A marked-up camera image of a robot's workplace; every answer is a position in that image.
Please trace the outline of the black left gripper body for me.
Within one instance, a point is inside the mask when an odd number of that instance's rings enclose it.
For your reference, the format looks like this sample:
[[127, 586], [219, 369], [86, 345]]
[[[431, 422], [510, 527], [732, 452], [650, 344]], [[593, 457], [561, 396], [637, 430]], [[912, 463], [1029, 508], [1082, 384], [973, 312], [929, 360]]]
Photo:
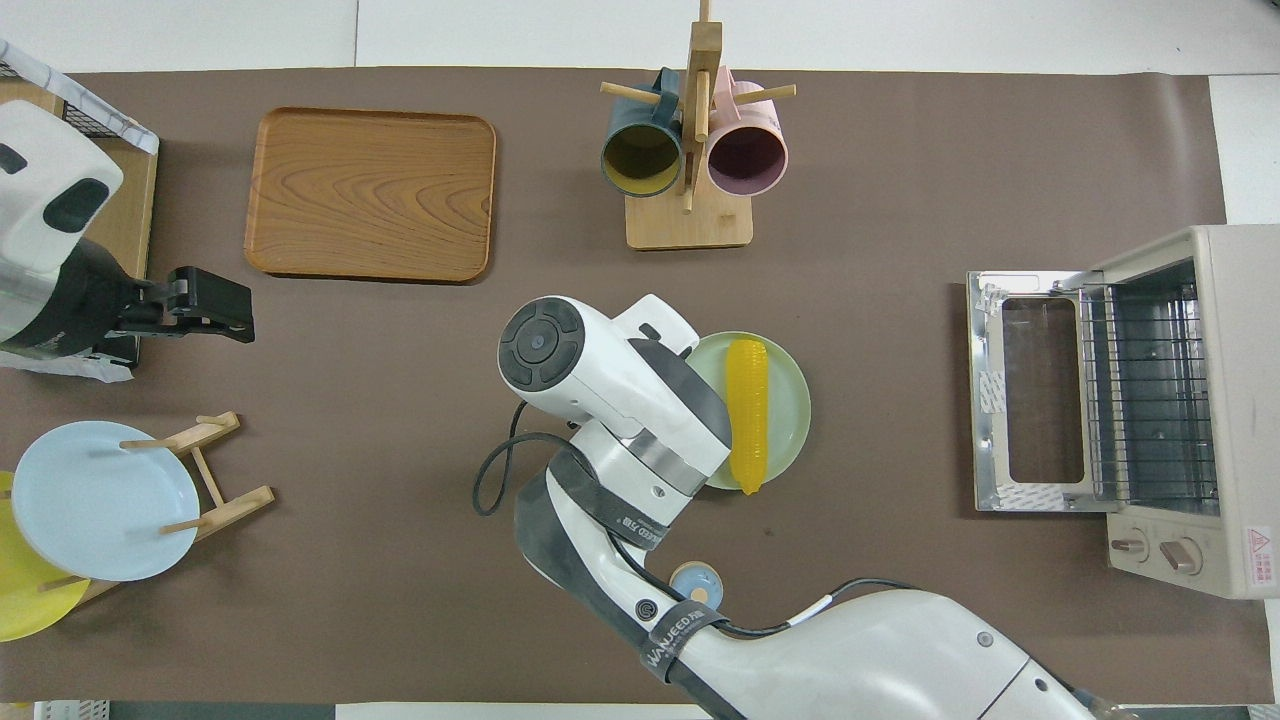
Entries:
[[152, 287], [128, 274], [104, 246], [79, 240], [60, 265], [49, 301], [26, 327], [26, 355], [52, 360], [90, 352], [116, 365], [137, 365], [140, 341], [108, 334]]

